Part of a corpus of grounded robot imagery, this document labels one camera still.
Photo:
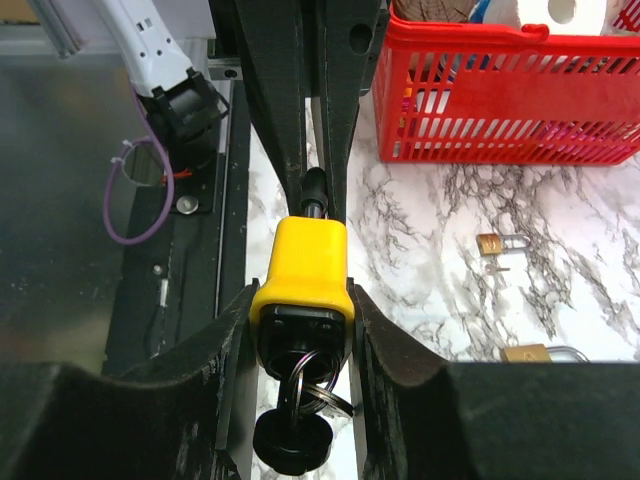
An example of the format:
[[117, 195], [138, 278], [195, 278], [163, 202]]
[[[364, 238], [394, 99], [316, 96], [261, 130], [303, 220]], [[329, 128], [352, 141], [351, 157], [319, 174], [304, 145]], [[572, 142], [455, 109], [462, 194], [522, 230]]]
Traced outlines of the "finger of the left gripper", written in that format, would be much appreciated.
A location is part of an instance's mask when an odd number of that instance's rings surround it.
[[389, 23], [389, 3], [318, 1], [314, 16], [314, 133], [326, 174], [328, 216], [344, 220], [359, 101], [372, 84]]
[[254, 128], [283, 188], [288, 212], [299, 215], [306, 171], [300, 5], [237, 1], [234, 21]]

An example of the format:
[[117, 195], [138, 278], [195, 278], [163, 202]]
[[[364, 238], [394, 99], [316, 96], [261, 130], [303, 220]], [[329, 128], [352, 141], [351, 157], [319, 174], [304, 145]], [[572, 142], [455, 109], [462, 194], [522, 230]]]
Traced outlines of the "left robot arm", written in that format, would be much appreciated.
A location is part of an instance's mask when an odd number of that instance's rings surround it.
[[[131, 83], [169, 148], [201, 141], [217, 98], [150, 1], [100, 1]], [[300, 215], [319, 196], [346, 218], [359, 99], [390, 19], [386, 1], [213, 1], [216, 39], [237, 57], [253, 126]]]

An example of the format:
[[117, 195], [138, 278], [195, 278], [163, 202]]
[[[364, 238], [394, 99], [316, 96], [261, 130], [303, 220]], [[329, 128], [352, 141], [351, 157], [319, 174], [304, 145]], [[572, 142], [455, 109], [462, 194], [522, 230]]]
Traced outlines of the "large brass padlock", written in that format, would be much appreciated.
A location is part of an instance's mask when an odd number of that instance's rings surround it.
[[588, 357], [571, 346], [545, 346], [529, 344], [506, 347], [501, 350], [501, 360], [507, 363], [545, 363], [554, 361], [573, 361], [589, 363]]

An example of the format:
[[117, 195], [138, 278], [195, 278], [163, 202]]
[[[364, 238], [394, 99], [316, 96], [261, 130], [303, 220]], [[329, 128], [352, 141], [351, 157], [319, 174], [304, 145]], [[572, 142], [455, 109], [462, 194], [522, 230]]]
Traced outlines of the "yellow black padlock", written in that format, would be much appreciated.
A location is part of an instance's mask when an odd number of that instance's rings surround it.
[[253, 448], [290, 476], [329, 457], [334, 434], [322, 410], [354, 413], [334, 392], [352, 349], [355, 307], [347, 290], [347, 229], [328, 217], [323, 169], [305, 174], [300, 208], [279, 222], [266, 280], [250, 308], [258, 360], [279, 383], [276, 407], [256, 421]]

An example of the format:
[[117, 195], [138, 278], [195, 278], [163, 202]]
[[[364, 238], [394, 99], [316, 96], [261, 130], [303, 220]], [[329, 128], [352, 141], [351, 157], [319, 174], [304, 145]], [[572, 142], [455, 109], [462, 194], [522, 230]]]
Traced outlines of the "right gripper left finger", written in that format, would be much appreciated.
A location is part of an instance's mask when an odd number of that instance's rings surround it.
[[5, 479], [246, 479], [257, 365], [244, 287], [208, 326], [124, 375], [1, 367]]

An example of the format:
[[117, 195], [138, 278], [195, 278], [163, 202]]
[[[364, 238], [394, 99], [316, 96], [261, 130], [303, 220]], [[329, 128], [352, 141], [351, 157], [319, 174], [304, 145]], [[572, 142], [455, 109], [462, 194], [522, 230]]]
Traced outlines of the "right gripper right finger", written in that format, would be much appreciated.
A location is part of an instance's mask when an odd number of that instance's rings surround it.
[[638, 477], [637, 364], [451, 362], [348, 291], [360, 478]]

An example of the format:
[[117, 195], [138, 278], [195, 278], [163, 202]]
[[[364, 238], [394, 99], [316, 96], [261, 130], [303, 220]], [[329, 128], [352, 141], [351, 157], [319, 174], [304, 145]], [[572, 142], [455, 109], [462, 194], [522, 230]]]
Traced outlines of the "small brass padlock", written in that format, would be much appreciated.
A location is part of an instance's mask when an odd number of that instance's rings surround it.
[[476, 236], [476, 243], [481, 256], [499, 256], [525, 252], [532, 241], [529, 236], [521, 234], [485, 233]]

